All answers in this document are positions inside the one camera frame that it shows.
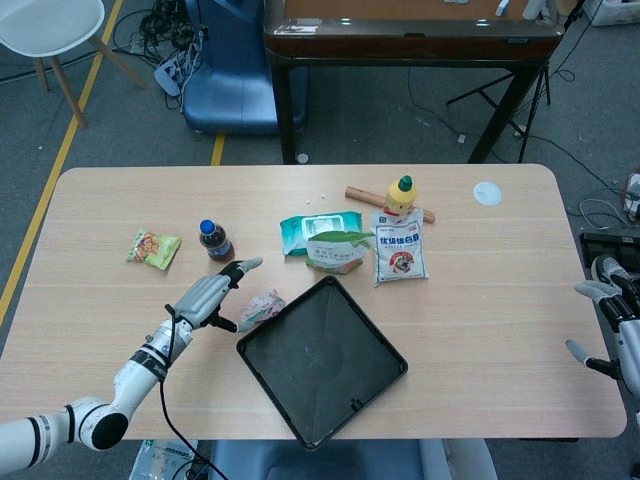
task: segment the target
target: floor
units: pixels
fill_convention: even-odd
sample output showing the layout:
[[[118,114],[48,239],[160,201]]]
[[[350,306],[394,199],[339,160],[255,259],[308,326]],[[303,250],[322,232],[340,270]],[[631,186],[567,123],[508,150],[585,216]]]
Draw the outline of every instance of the floor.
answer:
[[[113,0],[105,1],[107,12]],[[120,17],[150,3],[125,3]],[[568,32],[554,55],[552,70],[567,55],[586,22]],[[125,31],[120,43],[126,43]],[[584,198],[619,198],[588,174],[578,162],[598,175],[607,186],[624,186],[638,168],[640,152],[640,27],[636,25],[590,28],[564,65],[575,74],[569,83],[559,75],[551,79],[552,105],[541,105],[525,161],[542,163],[556,174],[574,234],[594,231],[577,212]],[[63,60],[89,52],[78,48]],[[99,69],[85,109],[90,127],[79,130],[66,152],[63,138],[71,120],[62,92],[51,79],[51,91],[41,90],[36,78],[12,83],[0,80],[0,285],[5,285],[23,238],[56,158],[66,153],[62,171],[79,166],[210,165],[215,138],[191,131],[177,111],[165,108],[153,84],[152,70],[125,58],[148,78],[151,88],[140,90],[108,62]],[[82,91],[92,60],[66,69],[73,89]],[[29,60],[0,48],[0,77],[29,70]],[[313,163],[463,163],[491,113],[479,97],[447,110],[446,99],[499,74],[490,70],[406,68],[319,68],[312,71],[310,117],[299,139],[299,150]],[[432,113],[412,104],[408,79],[418,104],[445,118],[466,141],[458,143]],[[500,88],[492,90],[496,96]],[[526,116],[520,115],[522,123]],[[490,162],[517,160],[519,140],[506,131]],[[228,136],[222,165],[277,164],[277,137]],[[594,220],[620,227],[611,217]],[[615,228],[614,231],[629,232]],[[16,293],[0,326],[0,349],[6,341],[19,299],[28,258]],[[603,329],[610,342],[607,328]],[[629,412],[637,405],[623,397]],[[640,460],[640,434],[635,420],[615,439],[580,440],[576,443],[491,440],[489,448],[501,480],[581,479],[623,480],[634,460]],[[15,473],[8,479],[99,478],[123,479],[130,472],[139,442],[122,442],[113,450],[96,454],[78,446],[65,446],[45,465]]]

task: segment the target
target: green bottle cap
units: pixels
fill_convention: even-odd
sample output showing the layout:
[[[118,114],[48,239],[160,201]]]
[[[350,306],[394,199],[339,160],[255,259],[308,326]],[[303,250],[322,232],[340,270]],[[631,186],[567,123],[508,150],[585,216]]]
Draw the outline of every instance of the green bottle cap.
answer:
[[[403,192],[408,192],[409,190],[411,190],[411,187],[413,187],[413,180],[411,180],[411,177],[409,175],[405,175],[398,182],[398,188]]]

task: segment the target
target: wooden stick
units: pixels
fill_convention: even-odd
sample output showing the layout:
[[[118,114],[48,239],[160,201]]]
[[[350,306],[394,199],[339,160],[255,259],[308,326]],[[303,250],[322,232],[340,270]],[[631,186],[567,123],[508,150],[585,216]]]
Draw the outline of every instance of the wooden stick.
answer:
[[[355,187],[347,187],[344,191],[344,196],[346,198],[352,198],[353,200],[358,200],[360,202],[367,203],[369,205],[373,205],[376,207],[384,207],[385,198],[382,195],[376,195],[375,193],[367,192],[366,190],[360,190]],[[436,214],[423,209],[423,221],[427,223],[433,223],[436,221]]]
[[[45,92],[49,91],[49,82],[47,82],[47,74],[44,72],[44,64],[42,63],[42,58],[34,57],[33,65],[36,67],[36,72],[38,73],[38,78],[40,79],[40,84],[42,88],[44,88]]]
[[[140,75],[138,75],[138,72],[131,68],[126,62],[123,62],[115,53],[113,53],[113,51],[109,47],[107,47],[102,42],[102,40],[93,35],[89,38],[89,43],[100,50],[100,52],[109,60],[111,60],[111,62],[116,67],[129,75],[129,78],[131,78],[131,80],[133,80],[140,88],[147,88],[147,82],[145,82],[144,79]]]
[[[78,105],[78,99],[76,98],[73,90],[71,90],[71,86],[69,85],[69,80],[67,80],[67,76],[64,74],[64,70],[62,70],[62,66],[60,65],[60,59],[57,55],[54,55],[50,58],[51,66],[53,67],[53,73],[56,74],[56,78],[62,87],[62,91],[64,92],[64,96],[67,97],[67,101],[71,106],[71,110],[73,110],[73,114],[76,116],[76,120],[78,120],[78,125],[80,128],[87,128],[87,119],[85,118],[82,110],[80,110],[80,106]]]

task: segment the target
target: rolling pin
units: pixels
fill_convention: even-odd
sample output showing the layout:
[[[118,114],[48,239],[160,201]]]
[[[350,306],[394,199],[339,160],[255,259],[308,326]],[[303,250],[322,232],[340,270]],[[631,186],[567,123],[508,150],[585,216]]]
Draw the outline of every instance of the rolling pin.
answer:
[[[375,207],[384,207],[385,198],[382,195],[376,195],[375,193],[360,190],[359,188],[347,187],[347,189],[344,191],[344,196],[346,198],[352,198],[353,200],[359,200],[360,202],[364,202]],[[435,213],[424,209],[423,212],[423,221],[427,223],[433,223],[436,221]]]

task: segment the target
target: wooden chair leg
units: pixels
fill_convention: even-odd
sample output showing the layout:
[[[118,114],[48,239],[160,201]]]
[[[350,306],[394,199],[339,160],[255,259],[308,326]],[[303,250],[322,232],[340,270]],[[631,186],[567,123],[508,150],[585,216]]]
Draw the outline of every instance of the wooden chair leg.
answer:
[[[71,106],[71,110],[73,110],[73,114],[76,116],[76,120],[78,120],[78,125],[80,125],[81,128],[87,128],[87,119],[85,118],[84,113],[82,113],[82,110],[80,110],[78,99],[73,93],[73,90],[71,90],[69,80],[67,80],[67,76],[64,74],[64,70],[62,70],[62,66],[60,65],[60,59],[56,55],[51,57],[50,60],[53,72],[56,74],[56,78],[62,87],[64,96],[67,97],[67,101]]]
[[[120,57],[113,53],[113,51],[108,46],[102,43],[102,40],[93,35],[91,38],[89,38],[89,43],[91,43],[91,45],[98,49],[105,57],[111,60],[111,62],[113,62],[115,66],[129,75],[131,80],[133,80],[140,88],[147,88],[147,82],[145,82],[144,79],[126,62],[122,61]]]
[[[44,63],[42,63],[42,59],[40,57],[35,57],[33,59],[33,66],[36,67],[36,73],[38,74],[42,88],[44,88],[45,92],[48,92],[49,82],[47,82],[47,74],[44,73]]]

